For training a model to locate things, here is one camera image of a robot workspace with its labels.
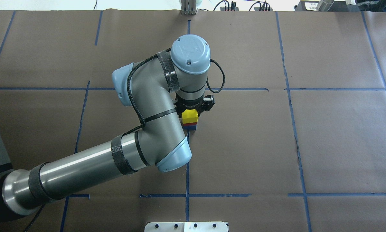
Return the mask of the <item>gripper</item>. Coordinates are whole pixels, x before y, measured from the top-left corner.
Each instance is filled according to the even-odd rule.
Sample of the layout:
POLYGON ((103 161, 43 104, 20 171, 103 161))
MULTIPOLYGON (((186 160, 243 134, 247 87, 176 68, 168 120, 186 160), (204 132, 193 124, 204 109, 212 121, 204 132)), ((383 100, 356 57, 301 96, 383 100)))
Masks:
POLYGON ((179 118, 182 117, 182 113, 186 110, 196 110, 198 113, 198 116, 201 115, 203 112, 202 110, 202 104, 203 104, 204 97, 199 97, 194 100, 186 100, 181 97, 175 98, 175 109, 176 113, 178 114, 179 118))

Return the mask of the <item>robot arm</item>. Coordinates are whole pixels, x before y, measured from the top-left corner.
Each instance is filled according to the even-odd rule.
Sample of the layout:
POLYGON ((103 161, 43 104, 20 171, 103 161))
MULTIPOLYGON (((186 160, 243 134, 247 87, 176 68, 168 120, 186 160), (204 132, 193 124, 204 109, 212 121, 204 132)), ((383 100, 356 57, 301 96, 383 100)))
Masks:
POLYGON ((151 165, 165 173, 187 164, 192 153, 179 119, 185 110, 209 110, 205 87, 212 62, 207 41, 183 35, 171 48, 113 71, 117 96, 135 110, 140 125, 32 170, 13 168, 0 135, 0 223, 151 165))

